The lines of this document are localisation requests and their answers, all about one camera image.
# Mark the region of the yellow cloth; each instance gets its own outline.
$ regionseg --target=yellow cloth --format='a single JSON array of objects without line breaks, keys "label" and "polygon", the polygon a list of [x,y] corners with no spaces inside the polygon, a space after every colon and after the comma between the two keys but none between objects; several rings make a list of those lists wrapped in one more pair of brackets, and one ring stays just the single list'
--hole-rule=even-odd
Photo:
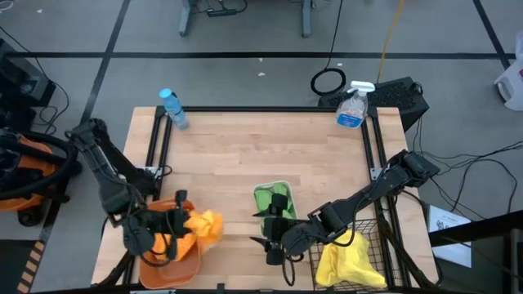
[{"label": "yellow cloth", "polygon": [[[348,230],[336,241],[347,243],[351,235],[352,232]],[[374,270],[369,262],[368,250],[369,241],[358,232],[355,233],[354,241],[348,247],[325,245],[316,271],[316,282],[324,287],[333,286],[341,281],[370,287],[386,287],[385,278]]]},{"label": "yellow cloth", "polygon": [[210,210],[202,213],[190,211],[190,219],[184,227],[190,229],[196,235],[200,251],[206,252],[211,245],[221,241],[223,235],[223,216]]}]

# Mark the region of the gray floor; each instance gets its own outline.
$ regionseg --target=gray floor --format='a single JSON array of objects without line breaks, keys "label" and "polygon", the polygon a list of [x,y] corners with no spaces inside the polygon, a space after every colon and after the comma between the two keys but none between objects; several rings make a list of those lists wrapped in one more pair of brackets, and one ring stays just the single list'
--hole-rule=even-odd
[{"label": "gray floor", "polygon": [[[31,51],[104,51],[123,0],[20,1],[0,14],[0,25]],[[231,7],[241,1],[229,0]],[[318,0],[313,11],[313,34],[301,38],[300,5],[286,0],[248,0],[246,12],[209,19],[194,15],[190,34],[177,34],[180,2],[131,0],[115,51],[328,51],[332,41],[337,0]],[[335,51],[380,52],[399,0],[350,1],[344,5]],[[514,36],[523,29],[523,2],[482,0],[505,52],[514,52]],[[200,7],[206,7],[205,1]],[[407,1],[392,35],[390,52],[495,53],[472,0]],[[78,124],[101,64],[101,59],[41,59],[51,79],[69,93],[71,104],[58,120],[58,136]],[[325,59],[112,59],[96,100],[92,117],[104,119],[114,143],[125,143],[135,106],[158,105],[162,87],[172,87],[184,105],[315,105],[309,81],[324,67]],[[349,79],[374,81],[379,60],[333,60]],[[423,85],[431,106],[424,116],[422,143],[441,156],[481,154],[521,138],[523,114],[503,106],[492,82],[502,73],[498,60],[387,60],[383,81],[411,76]],[[333,81],[321,81],[328,87]],[[52,105],[65,106],[59,91]],[[407,132],[409,145],[415,130]],[[516,178],[523,178],[521,151],[495,157]],[[438,181],[455,197],[463,170]],[[471,169],[462,203],[483,216],[507,210],[512,182],[489,163]],[[512,209],[523,208],[523,189],[516,192]],[[73,179],[69,203],[58,214],[33,291],[88,287],[100,244],[104,218],[92,175]],[[437,189],[426,184],[422,199],[449,208]],[[35,239],[39,227],[17,224],[16,215],[0,214],[0,238]],[[474,247],[500,261],[499,239],[475,242]],[[444,285],[451,288],[499,292],[501,274],[480,256],[473,268],[442,262]]]}]

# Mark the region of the wooden tabletop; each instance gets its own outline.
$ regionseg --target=wooden tabletop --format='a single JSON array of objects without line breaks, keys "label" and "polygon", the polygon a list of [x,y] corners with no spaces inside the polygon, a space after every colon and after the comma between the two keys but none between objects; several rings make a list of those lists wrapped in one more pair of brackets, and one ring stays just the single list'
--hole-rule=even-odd
[{"label": "wooden tabletop", "polygon": [[[124,154],[137,166],[145,165],[154,111],[134,109]],[[389,158],[407,148],[405,134],[397,109],[379,109],[378,113]],[[223,241],[202,257],[194,280],[178,288],[213,289],[224,283],[229,289],[312,290],[308,256],[296,264],[296,284],[290,288],[281,267],[266,265],[262,247],[248,238],[261,233],[259,219],[252,217],[257,210],[253,188],[286,180],[300,217],[327,201],[349,197],[369,183],[361,130],[338,126],[332,113],[189,112],[187,117],[190,129],[172,129],[168,165],[173,173],[163,179],[161,198],[187,189],[197,211],[211,209],[224,216],[225,233]],[[376,158],[372,134],[371,142]],[[157,146],[156,162],[161,138]],[[422,209],[403,195],[396,209],[405,249],[435,282],[436,266]],[[374,218],[373,205],[357,218]],[[124,252],[121,228],[107,224],[92,282],[105,278]],[[137,273],[135,269],[133,282]]]}]

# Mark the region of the water bottle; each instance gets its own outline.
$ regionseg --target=water bottle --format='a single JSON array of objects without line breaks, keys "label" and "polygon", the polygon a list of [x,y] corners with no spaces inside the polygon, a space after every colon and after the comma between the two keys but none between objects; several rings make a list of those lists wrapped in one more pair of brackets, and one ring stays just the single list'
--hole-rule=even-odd
[{"label": "water bottle", "polygon": [[163,99],[163,107],[167,111],[169,117],[177,128],[185,130],[189,127],[189,121],[187,120],[186,113],[180,105],[180,101],[176,97],[173,91],[169,88],[165,88],[160,91],[160,98]]}]

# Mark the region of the trigger sprayer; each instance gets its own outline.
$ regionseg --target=trigger sprayer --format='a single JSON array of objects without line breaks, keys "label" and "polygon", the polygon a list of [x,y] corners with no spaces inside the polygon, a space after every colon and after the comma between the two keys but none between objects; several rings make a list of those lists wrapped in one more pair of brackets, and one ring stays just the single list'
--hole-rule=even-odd
[{"label": "trigger sprayer", "polygon": [[340,125],[349,128],[358,128],[367,116],[367,93],[374,91],[376,88],[371,82],[351,82],[351,89],[347,93],[354,93],[349,99],[343,101],[336,112],[336,121]]}]

